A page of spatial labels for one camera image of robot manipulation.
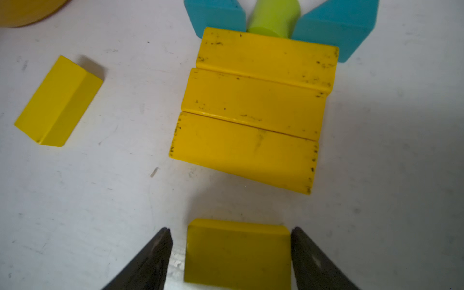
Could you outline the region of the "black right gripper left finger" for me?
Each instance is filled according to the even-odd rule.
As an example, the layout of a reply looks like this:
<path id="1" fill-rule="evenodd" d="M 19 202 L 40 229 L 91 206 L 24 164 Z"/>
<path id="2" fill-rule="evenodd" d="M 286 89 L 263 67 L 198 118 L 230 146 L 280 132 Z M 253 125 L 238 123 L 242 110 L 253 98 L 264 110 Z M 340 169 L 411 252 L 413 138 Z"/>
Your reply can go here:
<path id="1" fill-rule="evenodd" d="M 163 290 L 173 240 L 162 228 L 103 290 Z"/>

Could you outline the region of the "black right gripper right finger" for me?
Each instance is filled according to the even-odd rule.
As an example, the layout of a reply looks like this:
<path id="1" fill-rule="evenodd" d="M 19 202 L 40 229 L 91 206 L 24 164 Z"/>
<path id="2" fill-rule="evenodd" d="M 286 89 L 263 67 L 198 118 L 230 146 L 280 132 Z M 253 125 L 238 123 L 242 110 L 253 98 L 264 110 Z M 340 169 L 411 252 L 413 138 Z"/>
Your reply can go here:
<path id="1" fill-rule="evenodd" d="M 291 232 L 291 257 L 300 290 L 359 290 L 300 227 Z"/>

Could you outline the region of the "yellow block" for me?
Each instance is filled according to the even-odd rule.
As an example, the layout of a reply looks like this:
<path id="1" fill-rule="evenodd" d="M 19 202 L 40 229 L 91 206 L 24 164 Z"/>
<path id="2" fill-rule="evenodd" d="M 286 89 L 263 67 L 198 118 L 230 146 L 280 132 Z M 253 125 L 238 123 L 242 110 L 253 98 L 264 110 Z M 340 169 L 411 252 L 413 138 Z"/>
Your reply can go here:
<path id="1" fill-rule="evenodd" d="M 59 56 L 14 125 L 36 143 L 62 147 L 103 84 Z"/>
<path id="2" fill-rule="evenodd" d="M 194 68 L 181 109 L 317 141 L 322 132 L 326 96 L 313 89 Z"/>
<path id="3" fill-rule="evenodd" d="M 171 158 L 310 194 L 319 145 L 292 137 L 187 112 L 179 115 Z"/>
<path id="4" fill-rule="evenodd" d="M 281 225 L 196 219 L 184 281 L 234 290 L 291 289 L 291 233 Z"/>
<path id="5" fill-rule="evenodd" d="M 339 53 L 329 45 L 208 27 L 196 67 L 330 94 Z"/>

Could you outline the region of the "yellow block bottom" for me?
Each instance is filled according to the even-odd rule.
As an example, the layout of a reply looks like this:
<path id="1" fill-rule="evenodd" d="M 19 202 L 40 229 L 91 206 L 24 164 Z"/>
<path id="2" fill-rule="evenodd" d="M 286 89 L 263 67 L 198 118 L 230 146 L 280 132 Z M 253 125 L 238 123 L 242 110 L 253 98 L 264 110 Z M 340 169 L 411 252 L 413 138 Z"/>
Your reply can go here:
<path id="1" fill-rule="evenodd" d="M 187 112 L 179 115 L 171 158 L 310 194 L 319 145 L 292 137 Z"/>

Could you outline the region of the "light green small block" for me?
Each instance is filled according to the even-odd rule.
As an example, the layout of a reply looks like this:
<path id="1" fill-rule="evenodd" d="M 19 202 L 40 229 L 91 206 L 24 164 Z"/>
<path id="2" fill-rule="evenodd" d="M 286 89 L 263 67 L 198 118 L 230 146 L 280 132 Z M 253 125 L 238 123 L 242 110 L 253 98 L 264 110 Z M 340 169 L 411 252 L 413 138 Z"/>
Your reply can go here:
<path id="1" fill-rule="evenodd" d="M 288 39 L 300 16 L 301 7 L 297 0 L 258 0 L 247 31 Z"/>

